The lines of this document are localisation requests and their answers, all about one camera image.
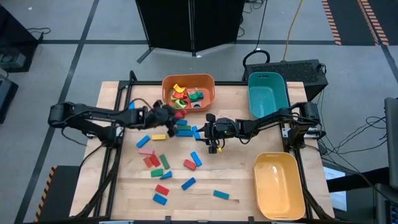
metal bracket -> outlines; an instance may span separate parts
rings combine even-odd
[[[282,138],[288,138],[290,128],[282,128]],[[309,128],[308,131],[317,132],[319,131],[318,128]],[[320,137],[319,134],[305,134],[304,138],[307,139],[318,139]]]

green block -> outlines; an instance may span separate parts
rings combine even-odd
[[[164,155],[160,155],[159,158],[160,158],[160,161],[162,161],[164,169],[169,169],[170,166],[169,166],[169,163],[167,162],[166,157]]]
[[[189,125],[177,125],[177,130],[179,130],[179,131],[191,131],[191,126],[189,126]]]
[[[150,177],[160,177],[163,175],[163,169],[152,170],[150,172]]]

wooden table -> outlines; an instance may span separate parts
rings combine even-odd
[[[287,83],[287,86],[291,104],[306,101],[303,83]],[[96,106],[113,109],[117,87],[118,82],[103,82]],[[139,97],[153,104],[161,99],[161,88],[158,85],[133,86],[131,99]],[[247,92],[247,86],[216,86],[216,98],[209,113],[217,118],[249,119]],[[137,101],[136,107],[139,106],[143,104]],[[191,113],[186,119],[189,125],[198,128],[206,123],[205,113]],[[126,131],[112,219],[164,220],[170,215],[172,220],[247,221],[250,216],[255,221],[267,220],[257,209],[253,167],[256,156],[261,152],[283,151],[278,126],[261,131],[248,145],[241,144],[238,139],[227,139],[222,154],[208,154],[208,146],[195,142],[194,138],[149,141],[144,147],[154,149],[157,155],[165,154],[173,173],[171,179],[159,180],[150,177],[153,168],[146,167],[142,161],[145,155],[137,153],[136,143],[146,134],[165,133],[164,127]],[[306,139],[305,142],[317,147],[316,140]],[[89,140],[85,155],[99,145],[97,139]],[[183,166],[185,159],[191,159],[192,151],[197,152],[203,163],[196,171]],[[70,215],[77,214],[98,188],[104,152],[104,149],[98,151],[83,166]],[[327,214],[334,217],[319,152],[307,147],[301,149],[301,156],[309,191]],[[191,177],[197,182],[183,191],[181,185]],[[157,184],[170,189],[166,206],[152,200]],[[215,189],[229,193],[230,199],[212,196]],[[108,193],[105,193],[101,214],[104,214],[107,198]]]

colorful block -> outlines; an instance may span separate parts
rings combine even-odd
[[[153,155],[155,151],[153,149],[138,149],[139,154],[147,154],[147,155]]]
[[[224,193],[224,192],[220,192],[218,190],[214,190],[213,195],[215,197],[223,198],[223,199],[226,199],[226,200],[229,199],[229,194]]]
[[[165,188],[165,187],[163,187],[163,186],[161,186],[161,185],[159,185],[159,184],[156,186],[155,190],[156,190],[157,192],[161,193],[162,195],[166,195],[166,196],[167,196],[167,195],[169,194],[169,192],[170,192],[169,189],[167,189],[167,188]]]
[[[199,99],[199,95],[199,92],[196,91],[194,94],[188,95],[188,97],[192,102],[196,102]]]
[[[134,109],[134,102],[131,102],[131,103],[129,104],[129,110],[132,110],[132,109]]]
[[[176,100],[176,101],[174,102],[174,107],[175,107],[175,108],[184,109],[184,108],[186,108],[187,106],[185,105],[184,101],[182,101],[182,100]]]
[[[150,177],[160,177],[163,175],[163,169],[152,170],[150,172]]]
[[[160,177],[160,180],[164,180],[164,179],[170,178],[171,176],[172,176],[172,172],[168,171],[162,177]]]
[[[189,187],[192,186],[196,182],[195,178],[191,178],[188,181],[186,181],[183,185],[181,185],[182,190],[187,190]]]
[[[187,125],[188,121],[184,119],[180,119],[176,122],[177,125]]]
[[[198,154],[196,152],[191,152],[191,156],[193,161],[195,161],[195,164],[197,166],[201,166],[201,160],[199,159]]]
[[[201,101],[191,103],[192,108],[201,107]]]
[[[142,147],[145,143],[147,143],[149,141],[150,137],[148,135],[146,135],[145,137],[143,137],[138,143],[137,143],[137,147]]]
[[[174,87],[173,87],[173,89],[174,89],[175,91],[177,91],[178,93],[182,93],[182,92],[185,91],[185,88],[179,87],[178,84],[175,84]]]
[[[192,137],[193,131],[178,131],[176,136],[177,137]]]
[[[191,130],[191,126],[189,126],[189,125],[177,125],[177,130],[190,131]]]
[[[181,109],[181,110],[178,110],[176,113],[175,113],[175,118],[177,118],[177,119],[182,119],[182,118],[184,118],[185,117],[185,115],[187,115],[187,111],[186,110],[184,110],[184,109]]]
[[[165,134],[153,134],[150,137],[153,141],[157,141],[157,140],[166,140],[166,135]]]
[[[164,155],[160,155],[159,158],[160,158],[160,161],[162,161],[164,169],[169,169],[170,166],[169,166],[169,163],[167,162],[166,157]]]
[[[150,161],[153,163],[153,165],[154,165],[155,167],[160,166],[160,162],[159,162],[159,160],[157,159],[156,155],[151,155],[151,156],[149,157],[149,159],[150,159]]]
[[[197,133],[198,128],[196,126],[192,127],[192,132],[193,132],[193,136],[195,137],[195,139],[200,139],[200,134]]]
[[[188,167],[191,170],[195,170],[197,168],[197,165],[188,159],[184,161],[184,166]]]
[[[177,91],[174,91],[172,96],[176,97],[177,99],[184,98],[184,94],[183,93],[177,93]]]
[[[165,205],[167,203],[167,198],[159,194],[155,194],[153,200],[161,205]]]
[[[146,164],[146,166],[147,166],[148,168],[150,168],[151,166],[154,165],[154,164],[152,163],[152,161],[150,160],[149,156],[145,157],[143,160],[144,160],[144,162],[145,162],[145,164]]]

electronic equipment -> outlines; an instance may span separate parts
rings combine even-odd
[[[317,59],[253,65],[244,63],[242,81],[247,81],[254,72],[276,72],[282,75],[286,82],[303,82],[307,100],[311,101],[328,85],[326,69],[324,72],[322,66]]]
[[[0,124],[6,119],[8,108],[17,90],[17,84],[0,75]]]

